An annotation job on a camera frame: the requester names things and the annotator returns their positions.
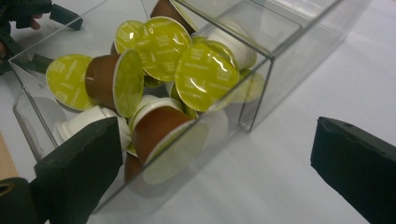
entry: white table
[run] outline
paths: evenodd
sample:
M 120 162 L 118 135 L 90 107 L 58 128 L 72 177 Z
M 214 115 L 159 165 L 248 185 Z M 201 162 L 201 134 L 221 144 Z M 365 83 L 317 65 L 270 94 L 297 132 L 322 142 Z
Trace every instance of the white table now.
M 140 1 L 130 1 L 141 14 Z M 240 147 L 219 154 L 143 223 L 366 223 L 310 166 L 310 153 L 319 116 L 396 146 L 395 24 L 396 2 L 374 0 L 346 41 Z M 35 159 L 12 113 L 18 87 L 13 74 L 0 77 L 0 131 L 20 176 L 32 180 Z

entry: dark green object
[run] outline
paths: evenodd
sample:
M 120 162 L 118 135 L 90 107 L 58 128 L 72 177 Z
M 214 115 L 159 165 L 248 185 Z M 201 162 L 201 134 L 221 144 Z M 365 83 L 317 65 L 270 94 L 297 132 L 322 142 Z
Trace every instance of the dark green object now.
M 82 18 L 79 18 L 78 14 L 56 4 L 52 6 L 52 11 L 49 14 L 49 18 L 63 25 L 67 25 L 73 30 L 81 29 Z
M 12 71 L 8 60 L 21 52 L 20 46 L 10 36 L 10 22 L 16 22 L 16 28 L 28 28 L 32 17 L 37 14 L 50 13 L 49 18 L 74 30 L 80 30 L 82 18 L 78 14 L 52 4 L 50 0 L 0 0 L 0 41 L 7 49 L 7 57 L 1 60 L 0 76 Z
M 48 199 L 36 201 L 49 202 L 50 223 L 86 223 L 121 166 L 117 118 L 96 121 L 38 162 L 35 191 Z
M 319 118 L 311 165 L 370 223 L 396 223 L 396 147 L 349 123 Z
M 50 63 L 53 62 L 53 59 L 44 57 L 42 55 L 36 54 L 33 56 L 32 63 L 35 65 L 34 70 L 46 74 L 47 68 L 49 67 Z
M 38 224 L 25 179 L 12 177 L 0 181 L 0 223 Z

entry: capsule lid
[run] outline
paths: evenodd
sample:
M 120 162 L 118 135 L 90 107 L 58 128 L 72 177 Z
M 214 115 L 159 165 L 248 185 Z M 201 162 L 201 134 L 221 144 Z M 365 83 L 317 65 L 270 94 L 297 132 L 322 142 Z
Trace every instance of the capsule lid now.
M 184 104 L 199 112 L 206 111 L 238 80 L 239 72 L 232 62 L 207 42 L 197 43 L 184 52 L 175 77 Z
M 180 23 L 167 17 L 154 17 L 142 26 L 134 48 L 148 75 L 160 81 L 172 81 L 177 62 L 190 45 L 191 38 Z
M 138 31 L 143 26 L 141 21 L 125 21 L 117 28 L 114 44 L 117 53 L 123 53 L 126 49 L 133 49 Z
M 142 99 L 144 72 L 136 51 L 125 50 L 116 64 L 113 79 L 113 98 L 117 112 L 130 118 Z
M 91 60 L 90 56 L 68 54 L 49 64 L 46 81 L 55 99 L 78 111 L 95 105 L 85 90 L 85 73 Z

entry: black foam block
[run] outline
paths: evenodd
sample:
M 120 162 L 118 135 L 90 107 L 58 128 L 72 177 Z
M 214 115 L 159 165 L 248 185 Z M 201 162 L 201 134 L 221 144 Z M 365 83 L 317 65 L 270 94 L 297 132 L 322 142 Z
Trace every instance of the black foam block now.
M 396 223 L 396 148 L 337 119 L 319 118 L 311 165 L 371 223 Z

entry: clear plastic box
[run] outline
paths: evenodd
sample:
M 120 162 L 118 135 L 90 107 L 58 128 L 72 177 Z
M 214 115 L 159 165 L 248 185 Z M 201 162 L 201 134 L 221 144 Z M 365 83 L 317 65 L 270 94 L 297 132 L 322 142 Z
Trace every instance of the clear plastic box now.
M 105 1 L 82 15 L 83 27 L 64 27 L 11 60 L 21 80 L 21 93 L 14 113 L 37 160 L 58 146 L 54 124 L 77 112 L 61 106 L 47 87 L 45 75 L 26 63 L 36 55 L 55 59 L 81 53 L 92 57 L 108 54 L 116 28 L 124 21 L 146 21 L 156 0 L 142 1 L 142 14 L 131 15 L 130 2 Z M 196 35 L 208 35 L 220 28 L 257 52 L 250 74 L 211 106 L 163 153 L 151 161 L 128 183 L 123 167 L 104 195 L 93 217 L 101 223 L 138 220 L 164 204 L 199 170 L 222 150 L 237 146 L 235 136 L 254 131 L 281 102 L 343 41 L 370 0 L 175 0 L 199 28 Z M 238 21 L 244 33 L 224 23 Z M 235 95 L 243 95 L 236 100 Z M 197 153 L 189 145 L 208 127 L 210 145 Z M 191 152 L 175 156 L 179 150 Z M 175 176 L 161 184 L 148 184 L 150 174 L 160 173 L 169 163 L 178 164 Z

